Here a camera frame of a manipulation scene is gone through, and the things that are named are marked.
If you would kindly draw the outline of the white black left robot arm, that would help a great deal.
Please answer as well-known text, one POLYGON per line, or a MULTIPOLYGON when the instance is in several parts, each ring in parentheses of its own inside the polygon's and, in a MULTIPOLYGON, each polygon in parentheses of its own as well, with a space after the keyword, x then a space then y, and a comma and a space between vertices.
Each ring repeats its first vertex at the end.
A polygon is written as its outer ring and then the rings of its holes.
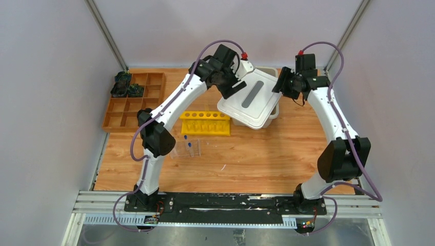
POLYGON ((133 138, 140 137, 144 155, 134 155, 134 144, 130 155, 135 161, 142 161, 142 173, 134 190, 127 193, 126 200, 145 212, 159 210, 159 178, 164 159, 175 147, 176 140, 170 131, 186 109, 212 86, 217 87, 224 99, 235 95, 247 86, 239 75, 243 61, 248 54, 236 51, 220 42, 213 55, 201 54, 189 68, 184 79, 170 96, 155 109, 139 110, 139 128, 133 138))

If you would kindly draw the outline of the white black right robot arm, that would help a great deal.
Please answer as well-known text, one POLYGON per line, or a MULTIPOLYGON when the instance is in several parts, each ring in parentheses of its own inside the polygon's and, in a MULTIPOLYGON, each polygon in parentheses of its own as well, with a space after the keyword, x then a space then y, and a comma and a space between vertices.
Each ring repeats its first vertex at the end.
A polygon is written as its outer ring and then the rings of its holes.
POLYGON ((296 212, 306 214, 319 204, 327 188, 363 174, 371 149, 370 140, 360 137, 335 104, 334 91, 329 78, 319 75, 314 54, 300 51, 295 56, 295 70, 283 67, 273 93, 291 99, 303 98, 314 109, 327 139, 327 147, 317 160, 317 171, 306 182, 299 184, 293 193, 296 212))

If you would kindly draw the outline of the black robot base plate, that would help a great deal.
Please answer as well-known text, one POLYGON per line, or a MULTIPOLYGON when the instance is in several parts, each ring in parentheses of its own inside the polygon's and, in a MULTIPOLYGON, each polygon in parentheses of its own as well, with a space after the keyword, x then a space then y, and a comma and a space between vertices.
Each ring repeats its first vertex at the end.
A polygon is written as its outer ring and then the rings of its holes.
POLYGON ((326 215, 323 199, 303 201, 292 195, 274 196, 240 193, 158 193, 145 205, 128 195, 125 212, 156 214, 161 223, 278 225, 283 216, 326 215))

